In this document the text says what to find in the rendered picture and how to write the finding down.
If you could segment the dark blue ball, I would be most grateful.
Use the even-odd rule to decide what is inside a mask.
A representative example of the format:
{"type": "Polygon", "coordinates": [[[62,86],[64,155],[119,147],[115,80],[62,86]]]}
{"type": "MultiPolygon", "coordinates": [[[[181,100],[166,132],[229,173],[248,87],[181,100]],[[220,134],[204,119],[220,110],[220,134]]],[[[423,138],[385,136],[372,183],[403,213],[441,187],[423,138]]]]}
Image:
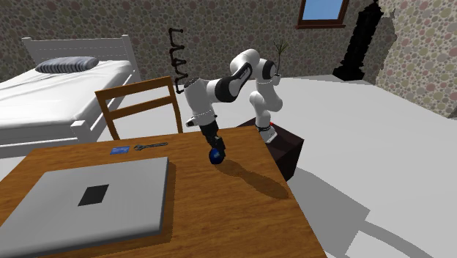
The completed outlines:
{"type": "Polygon", "coordinates": [[[213,165],[221,164],[225,159],[225,151],[217,148],[212,148],[209,151],[209,161],[213,165]]]}

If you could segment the dark adjustable wrench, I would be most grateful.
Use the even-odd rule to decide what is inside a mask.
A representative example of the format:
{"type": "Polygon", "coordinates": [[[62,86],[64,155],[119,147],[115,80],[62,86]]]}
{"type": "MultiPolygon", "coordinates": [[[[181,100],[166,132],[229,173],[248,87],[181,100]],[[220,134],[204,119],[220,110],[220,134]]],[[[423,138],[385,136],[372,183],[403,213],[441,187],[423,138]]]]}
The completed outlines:
{"type": "Polygon", "coordinates": [[[150,148],[150,147],[161,147],[161,146],[166,146],[166,145],[168,145],[167,142],[156,143],[156,144],[147,144],[147,145],[137,144],[134,146],[134,150],[140,151],[140,150],[150,148]]]}

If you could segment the dark robot stand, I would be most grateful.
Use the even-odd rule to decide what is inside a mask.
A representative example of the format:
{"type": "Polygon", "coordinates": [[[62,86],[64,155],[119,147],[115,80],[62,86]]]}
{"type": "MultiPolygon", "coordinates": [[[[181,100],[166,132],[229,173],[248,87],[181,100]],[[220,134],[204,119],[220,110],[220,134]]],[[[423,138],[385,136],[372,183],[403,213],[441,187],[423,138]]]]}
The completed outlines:
{"type": "Polygon", "coordinates": [[[268,169],[271,169],[272,162],[275,162],[283,181],[287,182],[294,176],[304,139],[278,124],[273,123],[271,127],[275,129],[277,136],[268,144],[264,143],[256,132],[253,161],[260,162],[260,166],[266,164],[268,169]]]}

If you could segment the wooden table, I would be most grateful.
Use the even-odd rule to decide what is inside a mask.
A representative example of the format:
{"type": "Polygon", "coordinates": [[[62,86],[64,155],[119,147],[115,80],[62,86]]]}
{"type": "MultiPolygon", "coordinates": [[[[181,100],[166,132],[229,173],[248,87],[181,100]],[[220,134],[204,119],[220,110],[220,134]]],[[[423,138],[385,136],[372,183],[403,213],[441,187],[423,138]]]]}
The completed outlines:
{"type": "Polygon", "coordinates": [[[47,171],[166,156],[162,234],[44,258],[327,258],[275,162],[253,161],[256,132],[222,129],[227,156],[217,166],[198,132],[35,149],[0,181],[0,224],[47,171]],[[123,146],[128,153],[110,154],[123,146]]]}

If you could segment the wooden chair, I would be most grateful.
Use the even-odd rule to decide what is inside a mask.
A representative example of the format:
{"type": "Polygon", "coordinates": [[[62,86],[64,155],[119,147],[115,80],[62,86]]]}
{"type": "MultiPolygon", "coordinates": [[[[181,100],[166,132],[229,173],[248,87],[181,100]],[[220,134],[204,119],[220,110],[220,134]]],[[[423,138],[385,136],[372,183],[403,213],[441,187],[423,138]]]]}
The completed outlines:
{"type": "Polygon", "coordinates": [[[174,108],[174,115],[177,123],[178,133],[183,133],[181,114],[171,76],[150,79],[147,81],[127,84],[124,86],[115,86],[109,89],[102,89],[96,91],[95,95],[113,140],[120,140],[119,134],[114,124],[115,119],[127,117],[133,114],[137,114],[143,111],[158,108],[168,104],[171,104],[174,108]],[[110,111],[106,104],[106,100],[108,99],[125,97],[127,95],[145,92],[151,89],[157,89],[161,87],[166,87],[168,89],[169,96],[161,97],[159,99],[154,100],[148,100],[144,103],[135,104],[133,106],[124,107],[113,111],[110,111]]]}

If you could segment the small plant in white pot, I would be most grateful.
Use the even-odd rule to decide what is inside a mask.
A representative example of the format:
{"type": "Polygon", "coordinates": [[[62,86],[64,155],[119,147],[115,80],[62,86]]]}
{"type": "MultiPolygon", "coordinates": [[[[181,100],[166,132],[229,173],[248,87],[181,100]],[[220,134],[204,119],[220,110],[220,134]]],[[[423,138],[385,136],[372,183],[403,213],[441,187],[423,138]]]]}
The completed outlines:
{"type": "Polygon", "coordinates": [[[275,70],[275,74],[274,74],[274,82],[276,84],[278,84],[279,81],[280,81],[281,55],[289,47],[289,44],[284,39],[281,39],[281,40],[279,40],[277,42],[273,41],[273,45],[274,45],[275,50],[276,50],[277,55],[278,55],[278,62],[276,64],[276,70],[275,70]]]}

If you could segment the closed grey laptop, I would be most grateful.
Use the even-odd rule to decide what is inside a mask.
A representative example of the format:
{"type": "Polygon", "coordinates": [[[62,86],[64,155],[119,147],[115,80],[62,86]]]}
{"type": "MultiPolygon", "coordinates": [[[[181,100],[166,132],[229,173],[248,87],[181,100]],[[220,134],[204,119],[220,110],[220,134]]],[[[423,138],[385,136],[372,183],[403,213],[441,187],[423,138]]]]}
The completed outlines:
{"type": "Polygon", "coordinates": [[[49,171],[0,226],[0,258],[34,258],[158,235],[167,157],[49,171]]]}

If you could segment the white bed with striped pillow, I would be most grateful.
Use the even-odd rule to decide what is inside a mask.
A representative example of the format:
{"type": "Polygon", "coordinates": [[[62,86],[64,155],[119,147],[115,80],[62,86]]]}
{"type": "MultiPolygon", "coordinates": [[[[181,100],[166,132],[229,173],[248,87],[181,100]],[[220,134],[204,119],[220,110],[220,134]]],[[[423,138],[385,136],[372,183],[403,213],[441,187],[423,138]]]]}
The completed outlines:
{"type": "Polygon", "coordinates": [[[59,57],[90,56],[97,66],[77,73],[31,69],[0,83],[0,159],[42,147],[98,140],[106,123],[95,93],[141,80],[130,37],[22,39],[36,64],[59,57]]]}

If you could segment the black irregular tall object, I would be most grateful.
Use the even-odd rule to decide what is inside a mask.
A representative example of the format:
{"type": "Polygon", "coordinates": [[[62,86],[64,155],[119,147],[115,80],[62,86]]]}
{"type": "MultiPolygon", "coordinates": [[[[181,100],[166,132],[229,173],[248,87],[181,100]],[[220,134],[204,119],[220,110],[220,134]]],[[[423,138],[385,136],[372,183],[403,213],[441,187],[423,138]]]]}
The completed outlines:
{"type": "Polygon", "coordinates": [[[376,27],[383,15],[378,0],[373,0],[363,11],[358,13],[356,26],[348,48],[332,74],[342,81],[362,80],[365,73],[361,70],[363,60],[371,43],[376,27]]]}

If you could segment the window with brown frame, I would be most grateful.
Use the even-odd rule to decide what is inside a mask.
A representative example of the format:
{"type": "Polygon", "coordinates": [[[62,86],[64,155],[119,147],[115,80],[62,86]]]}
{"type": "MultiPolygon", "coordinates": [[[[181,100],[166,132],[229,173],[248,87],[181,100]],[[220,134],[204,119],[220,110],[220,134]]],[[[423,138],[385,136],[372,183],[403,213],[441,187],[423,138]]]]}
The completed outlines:
{"type": "Polygon", "coordinates": [[[341,29],[349,0],[301,0],[296,29],[341,29]]]}

